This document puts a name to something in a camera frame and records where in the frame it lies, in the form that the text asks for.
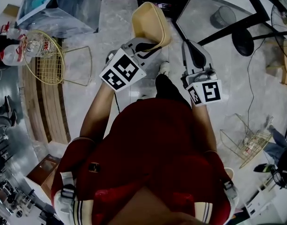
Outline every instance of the red jacket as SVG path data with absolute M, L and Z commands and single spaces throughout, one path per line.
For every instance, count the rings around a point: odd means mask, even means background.
M 195 129 L 191 110 L 180 102 L 153 98 L 129 105 L 100 144 L 89 139 L 69 144 L 55 175 L 52 202 L 63 186 L 60 172 L 71 171 L 78 200 L 94 200 L 94 225 L 109 222 L 142 186 L 171 211 L 195 216 L 195 203 L 211 203 L 210 223 L 224 224 L 230 204 L 222 181 L 229 177 L 217 153 L 195 142 Z M 91 163 L 98 172 L 90 170 Z

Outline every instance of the plastic water bottle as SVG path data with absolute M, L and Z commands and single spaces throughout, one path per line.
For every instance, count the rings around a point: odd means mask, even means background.
M 1 33 L 5 32 L 8 39 L 21 40 L 27 34 L 27 30 L 15 28 L 14 22 L 8 22 L 1 28 Z
M 50 40 L 46 40 L 41 35 L 36 34 L 32 38 L 27 39 L 25 51 L 32 58 L 52 56 L 54 51 L 56 51 L 56 47 Z
M 0 52 L 0 60 L 7 66 L 21 66 L 25 65 L 22 56 L 22 47 L 19 45 L 9 45 Z M 26 57 L 27 63 L 31 61 L 30 57 Z

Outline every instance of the black cable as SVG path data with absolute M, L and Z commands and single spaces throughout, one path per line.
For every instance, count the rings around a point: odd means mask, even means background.
M 114 93 L 114 97 L 115 97 L 115 102 L 116 102 L 116 106 L 117 106 L 117 109 L 118 109 L 118 113 L 120 113 L 120 109 L 119 109 L 119 105 L 118 105 L 118 102 L 117 102 L 116 93 Z
M 250 71 L 249 71 L 249 69 L 250 69 L 251 60 L 252 60 L 252 58 L 253 58 L 255 52 L 262 46 L 262 44 L 264 43 L 264 41 L 265 41 L 265 38 L 264 38 L 264 40 L 262 41 L 261 45 L 253 52 L 253 54 L 252 54 L 252 56 L 251 56 L 251 58 L 250 58 L 250 61 L 249 61 L 249 63 L 248 63 L 248 66 L 247 66 L 247 74 L 248 74 L 248 80 L 249 80 L 249 82 L 250 82 Z M 252 93 L 252 100 L 251 100 L 250 106 L 249 106 L 249 108 L 248 108 L 248 110 L 247 110 L 247 127 L 250 126 L 250 107 L 251 107 L 251 105 L 252 105 L 252 103 L 253 103 L 253 101 L 254 101 L 254 98 L 255 98 L 254 92 L 253 92 L 253 90 L 252 90 L 252 88 L 251 88 L 251 83 L 250 83 L 250 91 L 251 91 L 251 93 Z

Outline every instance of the cardboard box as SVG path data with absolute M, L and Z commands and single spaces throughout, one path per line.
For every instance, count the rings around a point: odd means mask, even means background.
M 11 5 L 11 4 L 8 4 L 7 7 L 4 9 L 3 13 L 4 14 L 7 14 L 11 17 L 17 17 L 17 14 L 18 14 L 18 10 L 20 8 L 17 7 L 17 6 L 14 6 L 14 5 Z

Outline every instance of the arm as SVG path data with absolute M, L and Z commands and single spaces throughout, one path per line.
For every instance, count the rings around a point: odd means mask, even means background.
M 196 107 L 192 103 L 192 114 L 196 126 L 196 138 L 199 139 L 200 144 L 205 146 L 206 151 L 217 151 L 215 134 L 211 125 L 209 113 L 206 105 Z
M 114 90 L 105 82 L 97 92 L 82 124 L 80 137 L 87 137 L 99 143 L 107 128 L 108 119 L 111 111 Z

